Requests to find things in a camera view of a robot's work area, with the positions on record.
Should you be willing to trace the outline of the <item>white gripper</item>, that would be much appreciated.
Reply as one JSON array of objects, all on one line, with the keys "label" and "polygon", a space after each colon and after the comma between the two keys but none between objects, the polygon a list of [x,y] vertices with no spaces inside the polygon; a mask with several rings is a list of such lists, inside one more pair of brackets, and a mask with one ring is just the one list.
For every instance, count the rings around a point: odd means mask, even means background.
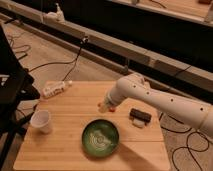
[{"label": "white gripper", "polygon": [[114,93],[108,92],[104,98],[104,100],[100,103],[105,104],[108,108],[113,107],[116,110],[117,101]]}]

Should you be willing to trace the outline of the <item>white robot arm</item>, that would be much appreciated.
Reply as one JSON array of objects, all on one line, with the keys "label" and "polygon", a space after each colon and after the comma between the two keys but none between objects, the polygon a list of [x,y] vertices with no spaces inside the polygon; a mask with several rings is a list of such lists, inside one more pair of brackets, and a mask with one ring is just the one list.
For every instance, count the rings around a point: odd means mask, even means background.
[{"label": "white robot arm", "polygon": [[138,73],[118,79],[99,104],[99,111],[108,112],[127,98],[145,102],[213,138],[212,104],[155,90]]}]

